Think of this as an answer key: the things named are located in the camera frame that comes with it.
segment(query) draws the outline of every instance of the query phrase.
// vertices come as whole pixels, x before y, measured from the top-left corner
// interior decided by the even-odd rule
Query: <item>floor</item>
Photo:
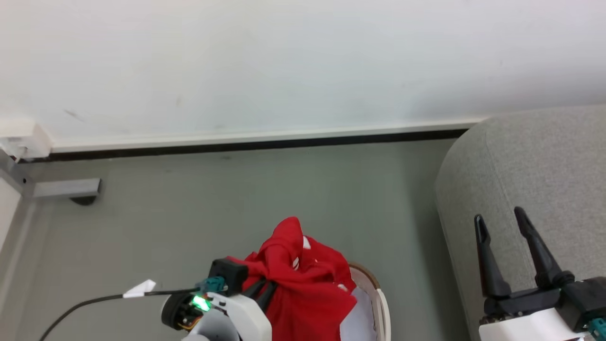
[[[146,279],[162,289],[191,287],[214,258],[245,257],[294,215],[304,233],[374,272],[389,301],[392,340],[468,340],[433,197],[452,143],[28,165],[39,180],[104,182],[93,206],[56,200],[38,207],[34,241],[26,244],[27,254],[39,254],[37,268],[12,289],[27,293],[15,339],[35,341],[73,304]],[[180,340],[183,333],[160,323],[162,303],[148,297],[88,306],[48,341]]]

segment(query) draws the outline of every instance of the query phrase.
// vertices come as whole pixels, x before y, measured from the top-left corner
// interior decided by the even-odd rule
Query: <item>white electrical box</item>
[[[50,154],[48,134],[29,118],[0,119],[0,147],[16,158],[44,158]]]

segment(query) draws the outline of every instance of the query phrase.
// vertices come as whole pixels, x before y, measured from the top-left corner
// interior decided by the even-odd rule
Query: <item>gray fabric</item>
[[[483,301],[473,217],[514,291],[534,288],[534,266],[513,208],[523,207],[562,269],[606,275],[606,106],[492,118],[465,133],[436,180],[438,210],[473,340]]]

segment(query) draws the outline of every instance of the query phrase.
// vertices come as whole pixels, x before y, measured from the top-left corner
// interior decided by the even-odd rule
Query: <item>green light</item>
[[[201,311],[209,311],[211,306],[208,301],[206,301],[203,297],[194,296],[193,300],[191,300],[192,304],[198,307]]]

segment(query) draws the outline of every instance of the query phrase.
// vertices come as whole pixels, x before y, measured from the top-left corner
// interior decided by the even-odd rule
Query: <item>red garment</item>
[[[262,276],[278,283],[266,313],[274,341],[340,341],[339,325],[356,304],[345,258],[307,239],[310,249],[303,248],[299,220],[290,217],[278,224],[259,253],[244,261],[230,257],[248,266],[245,290]]]

